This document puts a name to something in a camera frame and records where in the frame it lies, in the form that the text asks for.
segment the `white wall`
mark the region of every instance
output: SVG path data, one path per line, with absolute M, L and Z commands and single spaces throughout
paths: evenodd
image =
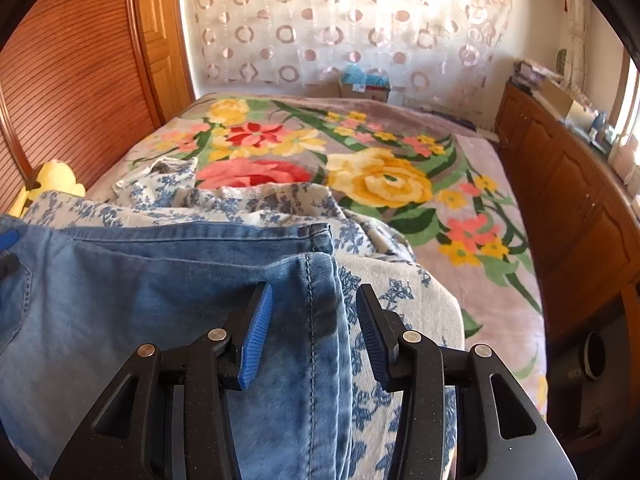
M 516 59 L 527 57 L 555 70 L 563 15 L 564 0 L 513 0 L 509 28 L 487 78 L 482 107 L 485 127 L 494 122 Z
M 584 93 L 599 111 L 611 112 L 618 92 L 624 47 L 609 22 L 591 4 L 586 38 L 587 79 Z

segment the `white and blue floral garment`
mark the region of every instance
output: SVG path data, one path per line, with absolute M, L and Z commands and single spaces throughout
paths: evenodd
M 371 283 L 383 308 L 400 314 L 408 328 L 440 345 L 463 348 L 456 299 L 415 264 L 411 247 L 383 222 L 343 210 L 324 186 L 310 183 L 202 190 L 195 185 L 195 159 L 164 158 L 114 184 L 113 203 L 44 192 L 25 221 L 51 228 L 141 227 L 178 222 L 237 222 L 255 226 L 330 224 L 347 309 L 353 404 L 350 478 L 386 477 L 394 450 L 401 394 L 388 394 L 373 378 L 360 331 L 355 293 Z M 447 391 L 446 476 L 455 445 L 454 396 Z

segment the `jeans pocket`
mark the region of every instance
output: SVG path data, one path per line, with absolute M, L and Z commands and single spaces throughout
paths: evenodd
M 0 258 L 8 256 L 6 251 Z M 20 262 L 18 268 L 0 281 L 0 353 L 14 339 L 29 308 L 31 269 Z

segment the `curtain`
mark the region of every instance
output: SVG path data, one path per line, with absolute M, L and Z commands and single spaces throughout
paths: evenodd
M 586 53 L 584 42 L 591 15 L 589 0 L 566 0 L 568 13 L 568 45 L 564 64 L 564 78 L 581 91 L 586 80 Z
M 183 0 L 182 13 L 197 94 L 237 86 L 322 94 L 355 63 L 388 76 L 405 96 L 476 120 L 511 7 L 511 0 Z

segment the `denim fabric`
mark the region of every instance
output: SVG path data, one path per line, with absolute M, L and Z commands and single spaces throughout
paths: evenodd
M 0 282 L 0 419 L 37 475 L 137 346 L 191 343 L 260 281 L 275 298 L 260 368 L 229 402 L 242 475 L 346 475 L 350 350 L 326 225 L 59 232 L 2 217 L 10 229 L 20 269 Z

